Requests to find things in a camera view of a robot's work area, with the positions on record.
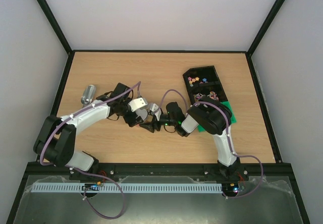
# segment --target wooden tabletop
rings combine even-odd
[[[80,99],[89,84],[96,85],[97,97],[114,90],[118,82],[132,87],[141,81],[140,93],[148,102],[159,104],[168,89],[177,89],[189,103],[183,73],[210,65],[215,66],[237,119],[231,130],[236,152],[275,162],[246,56],[241,53],[76,52],[58,116],[82,107]],[[174,92],[167,95],[164,109],[171,101],[185,109]],[[162,128],[151,133],[139,126],[130,128],[123,118],[95,123],[76,138],[76,148],[100,162],[216,163],[218,159],[212,135],[207,132],[196,129],[188,137],[180,137]],[[256,161],[243,158],[241,162]]]

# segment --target purple cable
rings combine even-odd
[[[119,95],[117,95],[116,97],[114,97],[114,98],[111,98],[111,99],[108,99],[108,100],[106,100],[106,101],[103,101],[103,102],[100,102],[100,103],[98,103],[98,104],[96,104],[95,106],[100,106],[100,105],[103,105],[103,104],[106,104],[106,103],[109,103],[109,102],[111,102],[111,101],[113,101],[113,100],[115,100],[115,99],[118,99],[118,98],[120,98],[121,96],[123,96],[123,95],[125,95],[125,94],[127,94],[128,92],[130,92],[131,90],[133,90],[134,88],[136,88],[136,87],[138,87],[138,89],[137,89],[137,92],[138,92],[138,96],[140,95],[140,92],[139,92],[139,87],[140,87],[140,84],[141,84],[141,81],[139,81],[138,83],[136,83],[134,86],[132,86],[130,89],[128,89],[128,90],[126,90],[125,92],[123,92],[122,94],[119,94]],[[77,115],[79,115],[79,114],[81,114],[81,113],[83,113],[83,112],[85,112],[85,111],[87,111],[87,110],[89,110],[89,109],[92,109],[93,108],[93,105],[89,105],[89,106],[87,106],[87,107],[85,107],[85,108],[82,108],[82,109],[80,109],[79,111],[77,111],[77,112],[75,112],[75,113],[73,113],[72,115],[73,115],[73,117],[76,117]],[[50,162],[44,162],[44,155],[45,155],[45,152],[46,152],[46,149],[47,149],[47,147],[48,147],[48,145],[50,144],[50,141],[53,139],[53,137],[54,137],[54,135],[57,133],[57,131],[66,123],[66,122],[68,122],[69,120],[71,120],[72,118],[71,117],[68,117],[67,119],[65,119],[64,121],[62,121],[56,128],[55,128],[55,130],[51,133],[51,135],[49,136],[49,138],[47,139],[47,141],[46,141],[46,143],[45,143],[45,145],[44,145],[44,147],[43,147],[43,149],[42,149],[42,151],[41,151],[41,154],[40,154],[40,160],[39,160],[39,162],[40,162],[40,164],[41,165],[50,165],[50,164],[52,164],[52,163],[50,163]]]
[[[177,91],[176,89],[169,89],[169,90],[167,90],[167,91],[165,92],[164,96],[161,98],[161,101],[160,101],[160,103],[159,103],[159,106],[158,106],[157,110],[155,110],[155,111],[153,112],[153,114],[154,114],[154,113],[156,113],[156,112],[157,112],[157,111],[162,107],[163,101],[164,101],[164,99],[165,99],[166,95],[167,95],[170,91],[174,91],[174,92],[178,93],[178,94],[182,97],[182,99],[183,99],[183,101],[184,101],[184,103],[185,103],[185,109],[186,109],[186,110],[185,110],[185,112],[187,112],[188,107],[187,107],[187,102],[186,102],[186,100],[185,100],[184,96],[183,96],[179,91]]]
[[[83,193],[84,200],[86,200],[86,201],[87,201],[87,203],[90,205],[91,209],[93,210],[93,212],[94,212],[95,214],[97,214],[98,216],[100,216],[100,217],[102,217],[102,218],[104,218],[104,219],[108,219],[108,220],[117,219],[117,218],[119,218],[120,216],[122,216],[122,215],[124,214],[125,209],[126,209],[126,196],[125,196],[125,193],[123,193],[122,188],[120,187],[120,185],[118,185],[118,183],[117,183],[116,181],[114,181],[114,180],[110,179],[109,177],[103,176],[103,175],[89,174],[89,173],[84,172],[84,171],[82,171],[82,170],[80,170],[80,169],[77,169],[77,168],[74,168],[74,169],[75,169],[76,171],[80,172],[80,173],[81,173],[81,174],[83,174],[83,175],[88,175],[88,176],[94,176],[94,177],[104,178],[104,179],[106,179],[106,180],[111,181],[112,183],[114,183],[114,184],[118,187],[118,189],[120,190],[120,193],[122,194],[123,204],[122,204],[122,209],[121,209],[121,211],[119,212],[119,214],[118,214],[118,215],[116,215],[116,216],[106,216],[106,215],[103,215],[103,214],[101,214],[100,212],[98,212],[98,211],[93,207],[93,205],[90,203],[90,201],[86,198],[86,191],[87,191],[87,189],[88,189],[88,188],[87,188],[87,189],[85,189],[85,191],[84,191],[84,193]]]
[[[258,187],[261,185],[261,182],[262,182],[262,179],[263,179],[263,167],[262,167],[262,163],[261,161],[259,160],[259,158],[257,158],[256,156],[253,156],[253,155],[237,155],[233,152],[233,149],[232,149],[232,144],[231,144],[231,140],[230,140],[230,137],[228,136],[229,134],[229,120],[226,116],[226,114],[219,108],[217,107],[216,105],[214,104],[211,104],[211,103],[208,103],[208,102],[205,102],[205,101],[199,101],[199,102],[196,102],[194,103],[194,106],[196,106],[197,104],[206,104],[206,105],[209,105],[209,106],[212,106],[213,108],[217,109],[221,115],[224,117],[224,119],[226,120],[226,133],[227,133],[227,139],[228,139],[228,143],[229,143],[229,148],[230,148],[230,152],[232,153],[232,155],[236,156],[236,157],[252,157],[254,159],[256,159],[259,164],[260,164],[260,169],[261,169],[261,175],[260,175],[260,181],[258,183],[258,185],[252,190],[250,191],[249,193],[247,194],[244,194],[244,195],[240,195],[240,196],[234,196],[234,197],[229,197],[229,196],[226,196],[225,193],[223,192],[223,195],[228,198],[228,199],[237,199],[237,198],[241,198],[241,197],[245,197],[247,195],[250,195],[252,194],[256,189],[258,189]]]

